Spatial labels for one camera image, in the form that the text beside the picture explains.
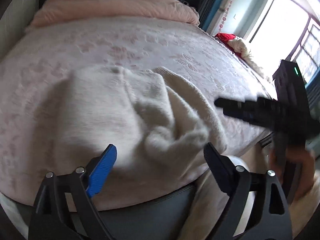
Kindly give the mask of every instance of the person's arm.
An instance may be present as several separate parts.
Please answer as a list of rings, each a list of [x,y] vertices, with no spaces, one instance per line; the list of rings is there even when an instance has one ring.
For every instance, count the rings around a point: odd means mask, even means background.
[[[320,173],[315,171],[315,159],[303,147],[289,147],[286,157],[293,163],[302,163],[302,172],[293,203],[289,206],[292,234],[295,238],[306,226],[320,203]],[[281,169],[276,165],[275,152],[269,155],[269,168],[274,170],[282,183]]]

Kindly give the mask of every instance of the wall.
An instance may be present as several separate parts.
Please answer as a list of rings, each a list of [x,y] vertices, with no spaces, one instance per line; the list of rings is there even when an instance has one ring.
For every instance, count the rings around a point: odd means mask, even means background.
[[[229,1],[230,0],[224,0],[221,3],[220,11],[217,13],[218,17],[216,14],[213,18],[210,26],[211,28],[208,29],[208,31],[211,31],[211,35],[215,35],[218,32],[219,24],[223,17],[223,11],[229,4]],[[237,36],[243,37],[261,9],[264,1],[265,0],[234,0],[222,32],[233,33]]]
[[[0,60],[24,34],[38,9],[38,0],[12,0],[0,19]]]

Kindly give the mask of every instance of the sweater sleeve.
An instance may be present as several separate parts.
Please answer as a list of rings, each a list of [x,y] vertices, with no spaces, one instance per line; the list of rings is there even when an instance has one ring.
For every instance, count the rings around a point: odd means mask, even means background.
[[[320,203],[320,172],[316,171],[313,188],[301,199],[289,206],[292,236],[295,238],[306,226]]]

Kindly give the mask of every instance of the metal bolt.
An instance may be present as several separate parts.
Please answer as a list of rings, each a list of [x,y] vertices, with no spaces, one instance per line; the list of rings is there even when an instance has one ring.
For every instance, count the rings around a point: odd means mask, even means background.
[[[236,171],[238,171],[238,172],[244,172],[244,167],[242,167],[242,166],[240,166],[240,165],[238,165],[238,166],[236,166]]]
[[[76,173],[77,173],[77,174],[84,173],[84,167],[78,167],[78,168],[76,168]]]
[[[273,177],[276,175],[276,173],[273,170],[268,170],[268,175]]]
[[[52,178],[53,177],[53,172],[51,172],[51,171],[47,172],[45,177],[48,178],[48,179]]]

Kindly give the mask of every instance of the red cloth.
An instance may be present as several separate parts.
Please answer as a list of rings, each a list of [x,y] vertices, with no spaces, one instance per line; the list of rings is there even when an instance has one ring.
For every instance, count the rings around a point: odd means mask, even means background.
[[[217,33],[215,37],[219,38],[221,42],[230,49],[234,54],[236,54],[238,57],[241,57],[241,53],[235,52],[232,47],[228,45],[228,41],[233,40],[236,36],[234,34],[228,34],[228,33]]]

